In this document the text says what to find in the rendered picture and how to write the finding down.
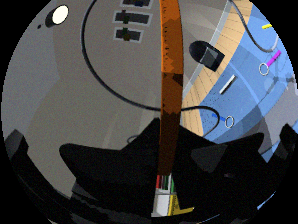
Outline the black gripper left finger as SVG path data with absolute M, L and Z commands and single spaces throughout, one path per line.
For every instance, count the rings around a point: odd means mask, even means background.
M 59 152 L 76 179 L 144 190 L 145 208 L 152 208 L 153 213 L 160 132 L 160 117 L 154 117 L 121 151 L 65 143 Z

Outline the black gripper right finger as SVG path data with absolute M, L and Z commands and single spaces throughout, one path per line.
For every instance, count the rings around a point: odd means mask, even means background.
M 216 144 L 180 125 L 172 167 L 180 209 L 193 208 L 193 201 L 213 183 L 221 169 L 258 151 L 263 137 L 265 133 L 257 132 L 239 140 Z

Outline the orange handle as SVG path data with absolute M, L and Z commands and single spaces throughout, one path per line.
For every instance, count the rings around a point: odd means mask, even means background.
M 170 176 L 180 132 L 184 39 L 178 0 L 160 0 L 161 8 L 161 132 L 157 176 Z

